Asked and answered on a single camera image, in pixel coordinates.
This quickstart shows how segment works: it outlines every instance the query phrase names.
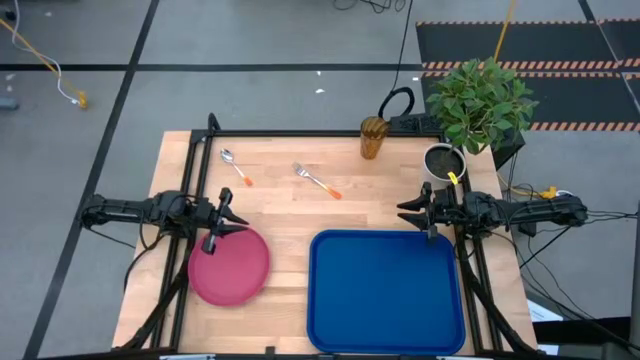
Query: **cable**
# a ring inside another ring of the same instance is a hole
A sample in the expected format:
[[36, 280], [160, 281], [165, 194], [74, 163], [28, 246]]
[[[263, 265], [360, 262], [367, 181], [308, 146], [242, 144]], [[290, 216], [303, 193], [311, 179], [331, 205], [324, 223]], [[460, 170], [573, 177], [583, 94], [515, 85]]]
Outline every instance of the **cable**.
[[[528, 237], [527, 239], [527, 248], [529, 248], [529, 252], [531, 254], [533, 254], [533, 250], [531, 249], [531, 236]], [[538, 259], [538, 257], [534, 257], [534, 260], [538, 262], [538, 264], [542, 265], [542, 267], [547, 271], [547, 273], [549, 274], [549, 276], [551, 276], [551, 279], [553, 280], [553, 282], [556, 284], [556, 287], [558, 288], [558, 290], [560, 290], [560, 292], [567, 298], [567, 300], [569, 300], [569, 302], [575, 306], [576, 309], [582, 311], [582, 313], [584, 313], [586, 316], [593, 318], [593, 316], [589, 315], [588, 312], [586, 312], [585, 310], [583, 310], [580, 306], [578, 306], [578, 304], [575, 303], [575, 301], [573, 301], [573, 299], [571, 298], [571, 296], [569, 296], [569, 294], [567, 294], [564, 289], [562, 289], [562, 287], [560, 286], [560, 283], [558, 282], [558, 279], [556, 279], [555, 275], [553, 275], [553, 273], [551, 272], [551, 270], [547, 267], [547, 265], [545, 265], [545, 263], [542, 262], [542, 260]]]
[[498, 39], [498, 45], [496, 46], [496, 51], [493, 54], [493, 60], [498, 61], [498, 55], [500, 54], [500, 48], [502, 47], [502, 40], [504, 40], [504, 35], [507, 33], [507, 26], [509, 25], [509, 21], [511, 21], [511, 17], [513, 16], [513, 9], [516, 7], [516, 0], [511, 0], [511, 4], [509, 4], [509, 12], [507, 12], [507, 19], [502, 25], [502, 32], [500, 32], [500, 39]]
[[103, 234], [103, 233], [101, 233], [101, 232], [99, 232], [99, 231], [95, 231], [95, 230], [93, 230], [93, 229], [87, 229], [87, 230], [91, 231], [92, 233], [94, 233], [94, 234], [96, 234], [96, 235], [100, 235], [100, 236], [102, 236], [102, 237], [103, 237], [103, 238], [105, 238], [105, 239], [109, 239], [109, 240], [111, 240], [111, 241], [113, 241], [113, 242], [116, 242], [116, 243], [118, 243], [118, 244], [121, 244], [121, 245], [124, 245], [124, 246], [128, 246], [128, 247], [130, 247], [130, 248], [132, 248], [132, 249], [134, 249], [134, 250], [135, 250], [135, 248], [136, 248], [135, 246], [133, 246], [133, 245], [131, 245], [131, 244], [128, 244], [128, 243], [126, 243], [126, 242], [124, 242], [124, 241], [122, 241], [122, 240], [118, 240], [118, 239], [112, 238], [111, 236], [106, 235], [106, 234]]
[[[513, 176], [516, 170], [516, 161], [518, 161], [518, 153], [511, 158], [511, 167], [509, 168], [509, 181], [507, 182], [507, 189], [511, 189], [511, 184], [513, 184]], [[511, 202], [511, 192], [507, 193], [507, 201]]]
[[[66, 81], [65, 79], [62, 78], [62, 69], [60, 68], [60, 64], [58, 64], [58, 62], [55, 59], [38, 52], [33, 46], [31, 46], [31, 44], [29, 44], [29, 42], [27, 40], [25, 40], [18, 33], [18, 29], [20, 27], [20, 6], [18, 4], [18, 0], [14, 0], [14, 6], [15, 6], [15, 9], [16, 9], [15, 10], [15, 14], [16, 14], [16, 22], [15, 22], [16, 25], [15, 25], [15, 28], [12, 28], [11, 25], [7, 24], [3, 19], [0, 18], [0, 25], [4, 26], [5, 28], [7, 28], [12, 33], [11, 43], [13, 44], [13, 46], [18, 50], [22, 50], [22, 51], [34, 54], [43, 64], [45, 64], [45, 66], [47, 66], [49, 68], [49, 70], [51, 70], [54, 74], [56, 74], [56, 77], [58, 78], [58, 83], [57, 83], [58, 92], [60, 92], [60, 94], [62, 94], [62, 96], [67, 98], [69, 101], [71, 101], [72, 104], [77, 105], [77, 106], [79, 106], [79, 107], [81, 107], [83, 109], [86, 109], [87, 108], [86, 94], [83, 91], [80, 91], [80, 90], [76, 89], [73, 85], [71, 85], [71, 83], [69, 83], [68, 81]], [[16, 44], [16, 37], [22, 43], [24, 43], [27, 47], [25, 48], [25, 47], [22, 47], [22, 46]], [[75, 92], [76, 95], [78, 96], [78, 99], [73, 98], [73, 97], [69, 96], [67, 93], [65, 93], [64, 90], [62, 90], [62, 83], [64, 83], [65, 86], [67, 86], [73, 92]]]
[[553, 239], [551, 239], [551, 241], [549, 241], [548, 243], [546, 243], [543, 247], [541, 247], [540, 249], [538, 249], [538, 251], [536, 251], [535, 253], [533, 253], [533, 255], [531, 255], [530, 258], [528, 258], [526, 261], [524, 261], [522, 263], [522, 265], [520, 265], [520, 269], [522, 269], [523, 266], [527, 265], [527, 263], [529, 263], [529, 261], [531, 261], [532, 259], [534, 259], [536, 257], [536, 255], [540, 254], [544, 249], [546, 249], [547, 247], [549, 247], [549, 245], [553, 244], [556, 240], [558, 240], [558, 238], [560, 236], [562, 236], [564, 233], [566, 233], [567, 231], [569, 231], [569, 229], [571, 229], [571, 226], [567, 226], [566, 228], [564, 228], [564, 230], [562, 230], [562, 232], [560, 232], [560, 234], [556, 235]]
[[556, 306], [558, 306], [559, 308], [563, 308], [564, 310], [569, 311], [571, 314], [573, 314], [576, 318], [584, 321], [585, 323], [591, 325], [593, 328], [597, 329], [598, 331], [600, 331], [601, 333], [607, 335], [611, 340], [617, 342], [619, 345], [622, 345], [623, 347], [631, 347], [634, 348], [636, 350], [640, 350], [640, 346], [635, 345], [633, 343], [631, 343], [628, 340], [625, 340], [623, 338], [621, 338], [620, 336], [614, 334], [613, 332], [609, 331], [609, 329], [605, 328], [604, 326], [598, 324], [597, 322], [593, 321], [593, 319], [589, 319], [586, 318], [580, 314], [578, 314], [577, 312], [573, 311], [572, 309], [570, 309], [569, 307], [567, 307], [566, 305], [564, 305], [563, 303], [555, 300], [554, 298], [552, 298], [551, 296], [547, 296], [545, 294], [543, 294], [542, 291], [540, 291], [540, 289], [536, 288], [535, 286], [533, 286], [533, 284], [531, 284], [529, 282], [529, 280], [525, 277], [522, 278], [533, 290], [535, 290], [536, 292], [538, 292], [542, 297], [544, 297], [545, 299], [549, 300], [550, 302], [554, 303]]
[[142, 258], [142, 256], [146, 253], [148, 253], [149, 251], [153, 250], [156, 245], [158, 245], [158, 243], [160, 242], [160, 240], [164, 239], [166, 236], [168, 235], [168, 233], [162, 234], [160, 231], [158, 231], [158, 235], [156, 235], [156, 239], [154, 240], [153, 243], [151, 243], [151, 245], [147, 248], [145, 248], [144, 250], [142, 250], [131, 262], [131, 264], [129, 264], [129, 267], [127, 268], [127, 272], [124, 275], [124, 290], [127, 290], [127, 283], [129, 282], [129, 275], [131, 274], [131, 271], [133, 270], [133, 268], [136, 266], [136, 263], [138, 263], [138, 261], [140, 260], [140, 258]]
[[[498, 180], [500, 180], [500, 182], [501, 182], [502, 184], [504, 184], [505, 186], [507, 186], [507, 182], [504, 180], [504, 178], [502, 177], [502, 175], [500, 175], [500, 173], [496, 173], [496, 174], [498, 175]], [[520, 189], [518, 189], [518, 187], [519, 187], [520, 185], [529, 185], [529, 186], [531, 187], [531, 191], [532, 191], [532, 192], [525, 192], [525, 191], [521, 191]], [[535, 195], [535, 196], [537, 196], [537, 197], [542, 197], [542, 195], [541, 195], [539, 192], [537, 192], [537, 191], [533, 190], [533, 186], [532, 186], [531, 184], [527, 184], [527, 183], [522, 183], [522, 184], [519, 184], [519, 185], [516, 185], [516, 186], [512, 186], [512, 187], [510, 187], [510, 188], [508, 187], [508, 188], [507, 188], [507, 190], [504, 190], [504, 191], [511, 191], [511, 192], [513, 192], [514, 194], [518, 194], [518, 195], [522, 195], [522, 196], [531, 196], [531, 194], [534, 194], [534, 195]]]
[[[501, 235], [501, 234], [498, 234], [498, 233], [495, 233], [495, 232], [492, 232], [492, 231], [490, 231], [490, 233], [493, 234], [493, 235], [497, 235], [497, 236], [507, 240], [509, 243], [511, 243], [511, 245], [513, 246], [513, 248], [514, 248], [514, 250], [516, 252], [516, 256], [520, 256], [522, 258], [522, 255], [519, 254], [518, 247], [516, 246], [516, 244], [513, 241], [511, 241], [509, 238], [507, 238], [504, 235]], [[578, 309], [580, 309], [580, 311], [584, 312], [587, 315], [587, 317], [575, 312], [573, 309], [571, 309], [571, 308], [567, 307], [566, 305], [564, 305], [563, 303], [555, 300], [553, 297], [551, 297], [549, 295], [549, 292], [540, 284], [540, 282], [538, 282], [538, 280], [535, 279], [535, 277], [533, 276], [533, 273], [531, 272], [531, 269], [529, 269], [528, 266], [527, 266], [527, 270], [529, 271], [529, 274], [531, 275], [532, 280], [535, 281], [538, 284], [538, 286], [540, 286], [540, 288], [542, 290], [538, 289], [536, 286], [531, 284], [529, 279], [527, 279], [526, 277], [523, 276], [522, 280], [524, 280], [529, 285], [529, 287], [531, 289], [535, 290], [542, 297], [544, 297], [545, 299], [549, 300], [550, 302], [552, 302], [556, 306], [558, 306], [558, 310], [560, 310], [560, 312], [562, 312], [563, 315], [564, 315], [564, 312], [563, 312], [563, 309], [564, 309], [565, 311], [568, 311], [569, 313], [573, 314], [574, 317], [576, 317], [576, 318], [578, 318], [580, 320], [583, 320], [584, 322], [586, 322], [587, 324], [592, 326], [594, 329], [600, 331], [604, 335], [608, 336], [611, 340], [617, 342], [618, 344], [622, 345], [623, 347], [626, 346], [626, 347], [634, 348], [636, 350], [640, 350], [640, 346], [635, 345], [635, 344], [631, 343], [630, 341], [621, 338], [620, 336], [618, 336], [618, 335], [614, 334], [613, 332], [609, 331], [609, 329], [607, 329], [604, 326], [602, 326], [602, 325], [598, 324], [597, 322], [593, 321], [593, 316], [589, 315], [586, 311], [582, 310], [580, 307], [576, 306]], [[562, 291], [562, 293], [565, 294], [565, 296], [567, 296], [567, 298], [573, 303], [571, 298], [560, 288], [559, 285], [558, 285], [558, 289], [560, 291]]]
[[402, 34], [402, 45], [400, 46], [400, 57], [398, 58], [398, 66], [396, 66], [396, 76], [393, 79], [391, 91], [395, 90], [398, 83], [398, 75], [400, 74], [400, 66], [402, 65], [402, 54], [404, 53], [404, 43], [407, 40], [407, 29], [409, 28], [409, 18], [411, 17], [411, 8], [413, 8], [413, 0], [409, 0], [409, 9], [407, 9], [407, 19], [404, 22], [404, 34]]
[[[369, 4], [371, 5], [371, 8], [373, 9], [373, 12], [375, 12], [376, 14], [382, 14], [383, 12], [385, 12], [388, 9], [391, 9], [391, 2], [392, 0], [384, 0], [384, 3], [380, 4], [377, 3], [373, 0], [353, 0], [349, 5], [347, 6], [338, 6], [338, 3], [340, 1], [339, 0], [333, 0], [333, 7], [336, 10], [350, 10], [353, 9], [358, 2], [361, 3], [365, 3], [365, 4]], [[400, 12], [402, 11], [402, 9], [404, 9], [404, 5], [406, 4], [406, 0], [396, 0], [394, 3], [393, 8], [396, 10], [396, 12]]]

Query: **fork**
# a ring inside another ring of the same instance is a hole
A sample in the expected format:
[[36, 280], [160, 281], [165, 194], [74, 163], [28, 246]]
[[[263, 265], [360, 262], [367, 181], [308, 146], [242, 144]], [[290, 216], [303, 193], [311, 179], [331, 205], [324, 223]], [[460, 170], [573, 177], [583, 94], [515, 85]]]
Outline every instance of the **fork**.
[[296, 171], [296, 173], [302, 177], [306, 177], [309, 178], [311, 180], [313, 180], [313, 182], [315, 182], [316, 184], [320, 185], [323, 189], [327, 190], [327, 192], [329, 194], [331, 194], [331, 196], [333, 196], [334, 198], [340, 200], [342, 199], [342, 194], [340, 194], [339, 192], [333, 190], [332, 188], [330, 188], [329, 186], [325, 185], [322, 183], [322, 181], [318, 180], [315, 178], [315, 176], [311, 175], [305, 168], [303, 168], [300, 164], [298, 164], [297, 162], [293, 163], [293, 169]]

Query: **green leaves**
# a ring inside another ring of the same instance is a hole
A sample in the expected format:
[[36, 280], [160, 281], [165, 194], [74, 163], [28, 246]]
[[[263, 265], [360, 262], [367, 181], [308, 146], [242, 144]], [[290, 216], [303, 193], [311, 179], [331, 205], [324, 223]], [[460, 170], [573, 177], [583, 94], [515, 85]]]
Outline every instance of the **green leaves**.
[[453, 139], [453, 138], [458, 137], [458, 134], [460, 134], [460, 131], [462, 131], [462, 125], [460, 125], [460, 124], [453, 124], [453, 125], [451, 125], [451, 126], [449, 126], [449, 127], [447, 128], [446, 133], [447, 133], [447, 136], [448, 136], [449, 138], [452, 138], [452, 139]]
[[508, 102], [503, 102], [493, 107], [493, 113], [496, 116], [507, 114], [511, 110], [513, 110], [513, 105], [511, 105], [511, 103], [508, 103]]
[[500, 130], [507, 130], [507, 129], [511, 129], [513, 125], [511, 125], [511, 123], [508, 122], [507, 120], [500, 120], [496, 123], [496, 127]]
[[514, 71], [501, 69], [492, 58], [482, 69], [480, 64], [473, 59], [451, 70], [426, 101], [451, 142], [472, 154], [490, 144], [498, 148], [505, 131], [528, 130], [538, 105], [523, 97], [533, 92], [515, 78]]

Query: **white paper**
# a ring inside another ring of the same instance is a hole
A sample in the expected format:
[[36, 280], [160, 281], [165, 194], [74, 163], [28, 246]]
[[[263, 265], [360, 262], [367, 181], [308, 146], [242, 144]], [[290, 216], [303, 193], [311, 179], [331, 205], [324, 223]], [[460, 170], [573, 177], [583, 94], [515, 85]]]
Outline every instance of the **white paper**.
[[[539, 321], [562, 321], [562, 316], [554, 313], [553, 311], [544, 308], [531, 300], [527, 300], [527, 304], [529, 305], [529, 315], [531, 316], [531, 321], [539, 322]], [[558, 355], [558, 349], [560, 346], [558, 345], [543, 345], [538, 344], [538, 350], [542, 350], [547, 353], [547, 355]]]

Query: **cup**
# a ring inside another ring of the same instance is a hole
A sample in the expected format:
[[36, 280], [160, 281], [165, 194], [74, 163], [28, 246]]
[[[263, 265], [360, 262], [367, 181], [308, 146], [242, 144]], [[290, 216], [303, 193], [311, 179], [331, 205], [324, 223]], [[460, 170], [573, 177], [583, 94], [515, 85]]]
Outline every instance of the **cup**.
[[389, 124], [378, 116], [369, 116], [360, 124], [360, 155], [374, 159], [380, 151], [384, 138], [389, 133]]

